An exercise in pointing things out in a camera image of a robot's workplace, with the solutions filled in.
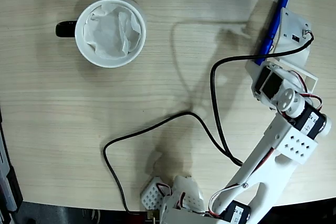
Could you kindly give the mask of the white gripper body with black servo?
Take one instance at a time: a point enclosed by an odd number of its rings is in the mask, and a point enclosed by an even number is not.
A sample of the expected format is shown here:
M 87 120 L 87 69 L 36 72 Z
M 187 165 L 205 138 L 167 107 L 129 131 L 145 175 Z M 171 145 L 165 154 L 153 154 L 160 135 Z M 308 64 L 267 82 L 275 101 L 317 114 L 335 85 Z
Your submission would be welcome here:
M 263 62 L 253 77 L 253 95 L 271 109 L 277 107 L 281 94 L 294 89 L 294 75 L 272 62 Z

